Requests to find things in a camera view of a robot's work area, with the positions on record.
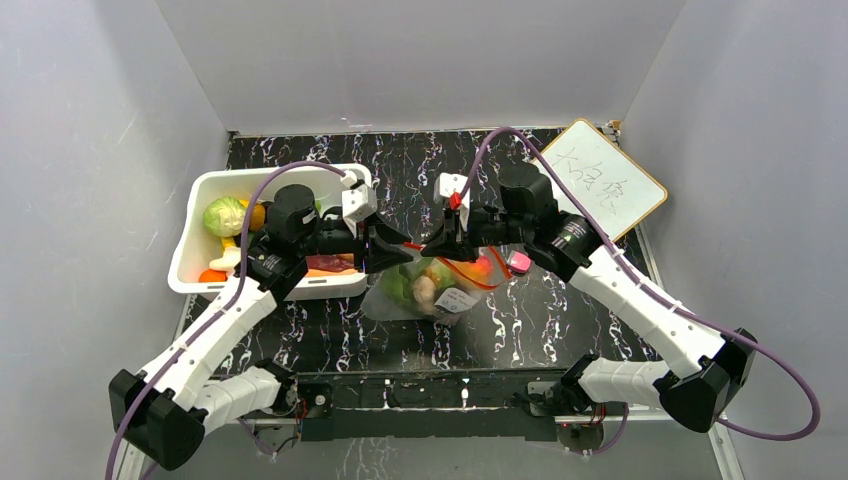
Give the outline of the green cabbage head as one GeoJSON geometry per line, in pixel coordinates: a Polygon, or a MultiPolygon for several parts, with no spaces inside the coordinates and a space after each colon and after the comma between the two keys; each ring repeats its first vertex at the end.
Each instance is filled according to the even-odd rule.
{"type": "Polygon", "coordinates": [[[423,275],[425,269],[421,261],[391,267],[381,274],[378,286],[393,304],[403,308],[416,307],[412,283],[423,275]]]}

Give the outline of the peach fruit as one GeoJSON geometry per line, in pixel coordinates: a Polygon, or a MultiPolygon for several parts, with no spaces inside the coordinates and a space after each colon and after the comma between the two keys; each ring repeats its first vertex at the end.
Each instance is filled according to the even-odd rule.
{"type": "Polygon", "coordinates": [[[478,288],[491,288],[493,286],[494,265],[487,257],[479,257],[474,262],[455,263],[461,277],[478,288]]]}

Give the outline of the garlic bulb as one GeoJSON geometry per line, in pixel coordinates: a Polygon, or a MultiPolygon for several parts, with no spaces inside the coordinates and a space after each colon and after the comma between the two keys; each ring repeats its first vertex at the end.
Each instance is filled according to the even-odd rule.
{"type": "Polygon", "coordinates": [[[413,298],[419,305],[427,305],[434,302],[436,284],[428,276],[419,276],[412,282],[411,287],[413,298]]]}

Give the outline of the clear zip top bag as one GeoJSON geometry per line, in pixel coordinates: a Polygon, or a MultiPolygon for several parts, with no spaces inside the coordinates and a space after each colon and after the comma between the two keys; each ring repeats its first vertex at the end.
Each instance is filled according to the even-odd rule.
{"type": "Polygon", "coordinates": [[[368,289],[361,303],[364,315],[372,320],[428,320],[436,324],[452,326],[458,323],[479,301],[511,278],[506,262],[500,253],[492,247],[478,249],[478,258],[481,256],[487,257],[494,265],[493,286],[491,288],[478,288],[471,282],[464,280],[455,266],[455,263],[459,261],[442,257],[422,257],[420,255],[422,247],[418,244],[407,242],[404,247],[413,256],[411,262],[421,261],[426,267],[423,275],[435,282],[434,302],[427,305],[417,303],[417,306],[413,308],[403,308],[393,304],[378,286],[382,272],[368,289]]]}

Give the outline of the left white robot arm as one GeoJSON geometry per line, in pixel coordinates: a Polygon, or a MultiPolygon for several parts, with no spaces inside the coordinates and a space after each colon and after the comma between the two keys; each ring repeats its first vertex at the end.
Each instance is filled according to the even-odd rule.
{"type": "Polygon", "coordinates": [[[235,345],[286,299],[308,272],[308,258],[350,254],[357,271],[378,273],[411,261],[410,237],[379,215],[366,185],[343,191],[324,219],[310,188],[280,188],[265,223],[241,246],[235,275],[207,310],[139,372],[109,384],[116,434],[163,469],[184,465],[204,437],[254,411],[291,414],[293,373],[266,359],[219,383],[208,381],[235,345]]]}

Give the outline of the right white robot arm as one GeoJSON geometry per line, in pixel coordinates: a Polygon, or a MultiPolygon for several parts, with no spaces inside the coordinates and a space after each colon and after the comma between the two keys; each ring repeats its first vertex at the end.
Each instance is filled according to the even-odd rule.
{"type": "Polygon", "coordinates": [[[537,167],[522,163],[505,174],[501,208],[472,206],[461,191],[466,177],[441,174],[434,199],[444,208],[443,222],[425,239],[422,255],[473,261],[484,246],[521,245],[535,265],[602,303],[661,356],[623,362],[587,354],[532,401],[577,414],[607,402],[639,404],[664,410],[692,431],[709,431],[744,385],[752,348],[651,298],[652,282],[610,252],[585,217],[560,209],[537,167]]]}

